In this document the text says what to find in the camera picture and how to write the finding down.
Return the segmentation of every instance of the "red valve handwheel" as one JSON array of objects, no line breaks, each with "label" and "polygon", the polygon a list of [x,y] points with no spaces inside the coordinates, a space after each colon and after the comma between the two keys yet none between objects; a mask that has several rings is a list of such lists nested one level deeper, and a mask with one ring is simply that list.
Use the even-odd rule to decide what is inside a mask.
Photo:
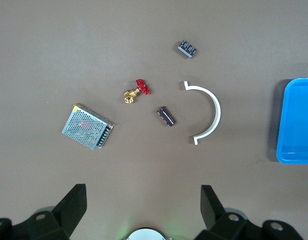
[{"label": "red valve handwheel", "polygon": [[148,86],[145,85],[144,80],[138,79],[138,80],[136,80],[136,84],[137,84],[139,90],[141,90],[141,92],[144,93],[145,95],[150,93],[150,89],[149,89]]}]

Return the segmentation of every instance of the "brass fitting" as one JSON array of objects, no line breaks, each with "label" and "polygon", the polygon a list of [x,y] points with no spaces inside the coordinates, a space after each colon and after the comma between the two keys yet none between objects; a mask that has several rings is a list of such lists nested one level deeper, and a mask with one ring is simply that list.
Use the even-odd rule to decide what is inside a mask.
[{"label": "brass fitting", "polygon": [[124,100],[127,104],[134,102],[134,98],[140,94],[140,89],[137,87],[136,89],[128,90],[124,93]]}]

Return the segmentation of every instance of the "gate valve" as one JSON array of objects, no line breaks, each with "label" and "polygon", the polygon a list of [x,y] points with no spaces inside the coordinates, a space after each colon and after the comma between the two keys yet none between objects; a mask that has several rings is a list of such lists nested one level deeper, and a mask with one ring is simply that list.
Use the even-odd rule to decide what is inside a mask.
[{"label": "gate valve", "polygon": [[134,102],[134,98],[140,94],[140,92],[144,93],[145,95],[150,93],[150,89],[148,86],[145,85],[145,81],[142,79],[136,80],[137,88],[132,90],[127,90],[124,93],[124,100],[125,103],[131,104]]}]

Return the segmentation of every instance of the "white plastic arc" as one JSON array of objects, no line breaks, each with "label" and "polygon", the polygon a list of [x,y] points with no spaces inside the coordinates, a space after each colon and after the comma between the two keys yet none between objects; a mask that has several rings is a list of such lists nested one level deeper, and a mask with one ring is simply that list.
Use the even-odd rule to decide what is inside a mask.
[{"label": "white plastic arc", "polygon": [[204,93],[207,93],[212,98],[214,105],[215,105],[215,118],[211,126],[206,131],[202,132],[201,134],[193,136],[194,143],[195,145],[197,145],[199,144],[198,139],[202,139],[210,135],[218,126],[220,119],[221,119],[221,106],[220,106],[219,100],[209,90],[203,87],[200,87],[200,86],[189,86],[188,81],[184,81],[184,86],[186,90],[199,90],[199,91],[203,91]]}]

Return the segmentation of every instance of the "electronic component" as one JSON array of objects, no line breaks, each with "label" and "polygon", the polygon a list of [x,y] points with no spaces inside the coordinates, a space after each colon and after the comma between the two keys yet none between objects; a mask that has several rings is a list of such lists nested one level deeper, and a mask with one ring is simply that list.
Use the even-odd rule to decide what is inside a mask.
[{"label": "electronic component", "polygon": [[131,104],[134,102],[134,98],[140,94],[140,92],[144,93],[145,95],[150,93],[150,89],[148,86],[145,85],[145,81],[142,79],[136,80],[137,88],[132,90],[127,90],[124,93],[124,100],[125,103]]},{"label": "electronic component", "polygon": [[62,133],[93,150],[103,146],[113,126],[110,120],[77,103]]},{"label": "electronic component", "polygon": [[183,40],[177,47],[182,53],[184,53],[189,58],[193,57],[196,52],[196,48],[189,44],[187,41]]},{"label": "electronic component", "polygon": [[170,112],[167,110],[166,106],[161,106],[156,112],[163,119],[163,121],[168,127],[171,127],[175,124],[175,120],[171,116]]},{"label": "electronic component", "polygon": [[205,138],[207,135],[210,135],[218,126],[220,119],[221,119],[221,106],[219,103],[219,100],[216,98],[216,96],[209,90],[201,87],[201,86],[189,86],[188,81],[184,81],[184,86],[186,90],[200,90],[204,93],[208,94],[210,98],[213,100],[213,103],[215,105],[215,117],[214,121],[211,124],[211,126],[201,134],[193,136],[195,145],[199,144],[198,139]]}]

